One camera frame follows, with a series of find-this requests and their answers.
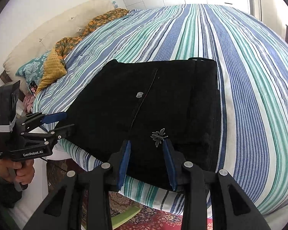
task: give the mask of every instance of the floral pillow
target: floral pillow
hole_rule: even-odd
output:
[[[34,81],[37,86],[39,85],[41,78],[44,75],[44,62],[47,60],[49,53],[50,51],[38,58],[30,60],[17,70],[15,75],[24,77],[28,88],[32,81]]]

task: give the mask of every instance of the folded black clothing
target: folded black clothing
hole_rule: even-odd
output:
[[[220,142],[220,91],[213,60],[108,62],[57,124],[74,123],[68,137],[102,162],[131,141],[127,174],[171,190],[162,145],[152,133],[165,129],[176,150],[215,171]]]

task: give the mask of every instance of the silver screw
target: silver screw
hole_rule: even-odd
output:
[[[108,168],[110,168],[110,164],[109,163],[103,163],[102,165],[101,165],[101,167],[103,168],[103,169],[108,169]]]
[[[220,175],[226,176],[228,174],[227,170],[219,170]]]
[[[187,168],[192,168],[192,167],[193,167],[193,163],[192,163],[192,162],[189,162],[189,161],[184,162],[183,165],[184,165],[185,167],[187,167]]]
[[[68,177],[73,177],[76,174],[73,170],[67,172]]]

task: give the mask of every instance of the blue striped fabric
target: blue striped fabric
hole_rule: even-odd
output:
[[[189,57],[218,64],[222,110],[217,170],[228,170],[262,214],[287,205],[288,45],[232,7],[185,4],[132,11],[100,27],[67,56],[67,75],[36,97],[33,110],[66,111],[111,59],[136,63]],[[83,169],[101,164],[67,140],[60,143]],[[182,194],[129,176],[120,193],[152,208],[183,213]],[[211,216],[209,198],[207,204]]]

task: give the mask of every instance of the white button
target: white button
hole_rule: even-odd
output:
[[[137,98],[142,98],[142,95],[143,95],[142,92],[137,93]]]

